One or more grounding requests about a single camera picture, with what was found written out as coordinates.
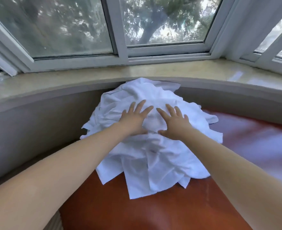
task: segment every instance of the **pile of white cloth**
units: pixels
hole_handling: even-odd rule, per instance
[[[166,129],[166,123],[155,108],[168,113],[165,104],[170,104],[172,107],[178,106],[182,114],[189,117],[194,128],[222,143],[222,133],[209,128],[209,123],[216,123],[218,118],[203,112],[197,104],[185,102],[175,95],[174,91],[179,87],[180,84],[173,82],[139,78],[101,96],[99,105],[83,126],[88,130],[87,135],[81,136],[81,139],[118,122],[123,110],[128,110],[133,101],[138,104],[146,99],[142,110],[154,106],[143,122],[143,128],[149,133],[128,137],[97,166],[102,184],[124,172],[129,197],[134,199],[166,190],[177,182],[186,188],[190,178],[210,175],[185,144],[157,133],[160,129]]]

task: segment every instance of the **person's right hand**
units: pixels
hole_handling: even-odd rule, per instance
[[[167,130],[159,130],[158,134],[173,140],[182,140],[183,134],[193,127],[189,123],[187,115],[182,116],[180,109],[175,106],[171,107],[166,104],[166,108],[170,112],[169,116],[165,111],[160,108],[156,108],[162,118],[166,121]]]

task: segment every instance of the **hand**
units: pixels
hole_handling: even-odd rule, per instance
[[[162,109],[157,108],[159,114],[166,121],[167,126],[167,130],[159,130],[158,134],[169,139],[182,140],[182,136],[186,132],[186,130],[193,128],[189,123],[188,116],[184,115],[183,117],[180,109],[177,106],[173,108],[169,104],[166,104],[166,108],[170,112],[171,116],[169,116]]]
[[[148,113],[154,108],[153,106],[147,107],[144,111],[141,111],[144,103],[146,100],[141,101],[135,111],[135,102],[133,102],[128,112],[124,110],[122,112],[122,116],[119,120],[119,123],[123,124],[124,127],[127,127],[131,130],[130,135],[140,135],[140,134],[147,134],[147,130],[142,127],[144,119],[147,117]]]

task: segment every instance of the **forearm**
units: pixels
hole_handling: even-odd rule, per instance
[[[39,161],[0,186],[0,229],[43,229],[102,159],[129,135],[119,123]]]
[[[186,132],[182,141],[253,229],[282,230],[279,180],[195,129]]]

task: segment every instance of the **person's left hand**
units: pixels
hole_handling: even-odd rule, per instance
[[[154,106],[147,107],[144,111],[141,112],[141,109],[144,105],[146,100],[141,101],[136,109],[135,102],[133,102],[128,112],[124,110],[122,112],[122,116],[119,120],[124,127],[127,127],[131,132],[130,135],[140,135],[140,134],[147,134],[147,130],[142,127],[144,119],[147,117],[148,113],[154,108]]]

